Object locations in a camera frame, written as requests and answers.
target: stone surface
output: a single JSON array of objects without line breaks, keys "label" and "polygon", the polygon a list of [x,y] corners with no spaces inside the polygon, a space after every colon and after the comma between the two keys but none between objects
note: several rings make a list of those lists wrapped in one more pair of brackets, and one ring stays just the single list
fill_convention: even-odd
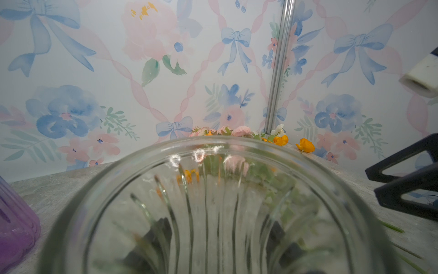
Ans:
[{"label": "stone surface", "polygon": [[[391,241],[418,255],[423,260],[397,249],[397,252],[409,258],[428,273],[438,273],[438,223],[419,217],[400,213],[379,206],[374,189],[382,183],[369,181],[360,175],[353,174],[325,159],[313,154],[304,155],[331,170],[343,179],[369,207],[377,218],[402,228],[405,233],[386,229]],[[36,273],[39,252],[52,228],[52,225],[75,193],[92,177],[99,173],[107,164],[80,170],[68,171],[11,183],[15,191],[36,212],[41,221],[41,238],[32,251],[26,255],[23,262],[9,271],[10,274]],[[400,261],[403,272],[417,274],[418,272],[405,262]]]}]

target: purple glass vase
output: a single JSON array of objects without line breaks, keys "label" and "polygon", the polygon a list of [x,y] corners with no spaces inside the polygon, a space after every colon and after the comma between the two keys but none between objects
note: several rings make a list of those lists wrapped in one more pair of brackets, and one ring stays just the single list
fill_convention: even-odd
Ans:
[{"label": "purple glass vase", "polygon": [[0,177],[0,274],[21,261],[40,232],[38,216]]}]

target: floral wallpaper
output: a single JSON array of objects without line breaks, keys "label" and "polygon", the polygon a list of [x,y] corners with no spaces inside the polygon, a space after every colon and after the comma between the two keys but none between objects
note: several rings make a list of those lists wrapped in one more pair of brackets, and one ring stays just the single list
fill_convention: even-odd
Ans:
[{"label": "floral wallpaper", "polygon": [[282,8],[0,1],[0,175],[112,162],[195,126],[263,129]]},{"label": "floral wallpaper", "polygon": [[[438,46],[436,11],[430,0],[297,2],[277,111],[290,143],[307,138],[314,154],[365,176],[438,132],[438,100],[398,81]],[[400,164],[390,174],[416,167]]]}]

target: clear glass vase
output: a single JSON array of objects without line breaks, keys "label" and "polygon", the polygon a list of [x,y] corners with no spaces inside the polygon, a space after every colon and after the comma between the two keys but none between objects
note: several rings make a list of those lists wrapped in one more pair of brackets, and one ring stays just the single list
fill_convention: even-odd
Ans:
[{"label": "clear glass vase", "polygon": [[21,261],[40,232],[38,216],[0,177],[0,273]]},{"label": "clear glass vase", "polygon": [[367,206],[297,152],[228,136],[140,150],[57,221],[39,273],[394,274]]}]

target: metal rod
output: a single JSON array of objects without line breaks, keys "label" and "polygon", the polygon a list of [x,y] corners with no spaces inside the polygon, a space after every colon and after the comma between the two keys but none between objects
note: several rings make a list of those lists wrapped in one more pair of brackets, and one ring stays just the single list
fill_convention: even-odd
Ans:
[{"label": "metal rod", "polygon": [[277,103],[281,92],[281,77],[283,76],[283,64],[287,55],[287,45],[292,27],[292,15],[296,0],[285,0],[283,14],[280,21],[279,37],[277,41],[277,52],[275,55],[275,66],[272,73],[271,89],[269,93],[268,108],[265,120],[265,133],[270,134],[275,127]]}]

